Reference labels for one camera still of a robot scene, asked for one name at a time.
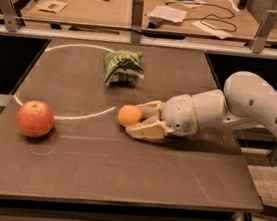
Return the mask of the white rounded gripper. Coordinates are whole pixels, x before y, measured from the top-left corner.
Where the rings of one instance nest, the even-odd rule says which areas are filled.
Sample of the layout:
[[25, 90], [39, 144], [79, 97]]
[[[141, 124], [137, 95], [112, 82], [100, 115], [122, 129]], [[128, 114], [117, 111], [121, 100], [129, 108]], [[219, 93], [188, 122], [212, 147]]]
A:
[[154, 100], [137, 104], [136, 107], [146, 119], [126, 127], [125, 131], [132, 138], [145, 140], [163, 139], [169, 133], [178, 137], [195, 134], [198, 125], [192, 98], [185, 94], [170, 98], [165, 103]]

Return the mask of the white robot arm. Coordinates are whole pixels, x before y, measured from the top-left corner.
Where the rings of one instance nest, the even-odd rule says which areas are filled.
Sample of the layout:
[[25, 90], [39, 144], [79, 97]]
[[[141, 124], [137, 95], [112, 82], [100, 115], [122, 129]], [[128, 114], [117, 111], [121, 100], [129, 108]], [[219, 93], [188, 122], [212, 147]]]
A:
[[132, 138], [155, 141], [208, 127], [241, 130], [261, 125], [277, 139], [277, 91], [248, 71], [230, 75], [222, 89], [143, 103], [138, 109], [142, 121], [125, 127]]

